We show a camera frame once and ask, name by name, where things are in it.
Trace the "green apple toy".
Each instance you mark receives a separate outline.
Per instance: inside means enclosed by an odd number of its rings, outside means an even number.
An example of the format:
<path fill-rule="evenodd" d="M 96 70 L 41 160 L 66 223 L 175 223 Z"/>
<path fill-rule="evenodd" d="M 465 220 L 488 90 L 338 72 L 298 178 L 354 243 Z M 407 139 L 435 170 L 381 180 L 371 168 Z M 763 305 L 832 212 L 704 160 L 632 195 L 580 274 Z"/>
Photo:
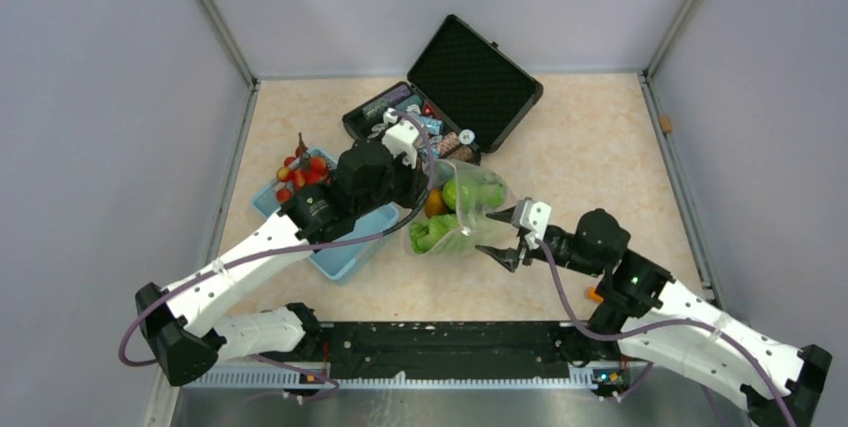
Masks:
<path fill-rule="evenodd" d="M 497 176 L 453 178 L 441 189 L 445 205 L 459 212 L 500 207 L 506 198 L 506 186 Z"/>

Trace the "clear zip top bag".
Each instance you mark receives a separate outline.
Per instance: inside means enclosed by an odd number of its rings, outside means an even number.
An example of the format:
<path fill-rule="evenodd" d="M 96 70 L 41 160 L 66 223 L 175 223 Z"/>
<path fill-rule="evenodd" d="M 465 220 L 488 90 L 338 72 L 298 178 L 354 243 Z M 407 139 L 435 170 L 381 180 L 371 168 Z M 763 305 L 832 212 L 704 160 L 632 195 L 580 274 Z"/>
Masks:
<path fill-rule="evenodd" d="M 402 229 L 404 249 L 414 257 L 435 257 L 492 246 L 508 237 L 511 228 L 489 215 L 516 202 L 513 189 L 496 172 L 459 160 L 438 160 L 434 190 L 423 211 Z"/>

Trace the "orange brown fruit toy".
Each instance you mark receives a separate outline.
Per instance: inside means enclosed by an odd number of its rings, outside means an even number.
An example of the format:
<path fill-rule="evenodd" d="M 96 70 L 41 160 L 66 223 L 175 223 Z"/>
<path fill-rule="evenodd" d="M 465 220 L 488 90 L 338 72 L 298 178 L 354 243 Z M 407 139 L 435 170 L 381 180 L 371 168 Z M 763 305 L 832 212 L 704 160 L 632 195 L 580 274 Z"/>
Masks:
<path fill-rule="evenodd" d="M 427 218 L 444 215 L 450 212 L 450 208 L 444 201 L 442 191 L 434 189 L 429 192 L 424 205 L 424 214 Z"/>

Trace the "green napa cabbage toy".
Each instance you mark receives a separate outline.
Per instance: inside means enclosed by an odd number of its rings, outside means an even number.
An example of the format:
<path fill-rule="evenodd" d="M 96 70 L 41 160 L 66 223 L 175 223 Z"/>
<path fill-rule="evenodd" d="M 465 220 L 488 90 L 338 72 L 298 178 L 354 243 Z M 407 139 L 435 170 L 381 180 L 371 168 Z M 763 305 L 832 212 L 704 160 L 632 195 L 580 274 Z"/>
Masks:
<path fill-rule="evenodd" d="M 491 233 L 488 222 L 468 223 L 456 213 L 412 221 L 406 228 L 408 247 L 418 256 L 454 256 L 471 253 Z"/>

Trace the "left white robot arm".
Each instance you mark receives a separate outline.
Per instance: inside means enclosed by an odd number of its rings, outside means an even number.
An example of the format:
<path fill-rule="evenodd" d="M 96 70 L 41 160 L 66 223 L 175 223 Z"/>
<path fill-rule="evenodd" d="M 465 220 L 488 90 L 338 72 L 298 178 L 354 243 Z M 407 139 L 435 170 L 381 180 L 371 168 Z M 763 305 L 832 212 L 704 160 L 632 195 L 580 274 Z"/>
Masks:
<path fill-rule="evenodd" d="M 149 283 L 135 294 L 137 317 L 119 345 L 140 332 L 169 385 L 188 385 L 221 361 L 265 352 L 308 360 L 319 351 L 317 321 L 301 303 L 260 314 L 228 311 L 278 272 L 308 258 L 383 239 L 401 222 L 352 237 L 360 218 L 385 205 L 420 208 L 428 176 L 419 167 L 417 138 L 368 140 L 343 152 L 326 181 L 307 185 L 283 202 L 247 238 L 193 274 L 164 287 Z"/>

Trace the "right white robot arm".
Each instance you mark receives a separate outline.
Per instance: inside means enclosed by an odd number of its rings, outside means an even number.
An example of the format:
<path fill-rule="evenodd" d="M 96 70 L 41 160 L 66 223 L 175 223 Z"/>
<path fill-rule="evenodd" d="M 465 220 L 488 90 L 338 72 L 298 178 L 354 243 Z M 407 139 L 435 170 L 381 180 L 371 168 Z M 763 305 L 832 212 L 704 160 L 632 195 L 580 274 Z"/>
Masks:
<path fill-rule="evenodd" d="M 482 247 L 508 271 L 548 263 L 571 324 L 600 359 L 619 352 L 675 372 L 744 410 L 757 426 L 809 426 L 831 354 L 770 338 L 699 297 L 667 269 L 631 250 L 607 211 L 583 214 L 567 232 L 550 205 L 531 198 L 490 213 L 517 230 L 510 249 Z"/>

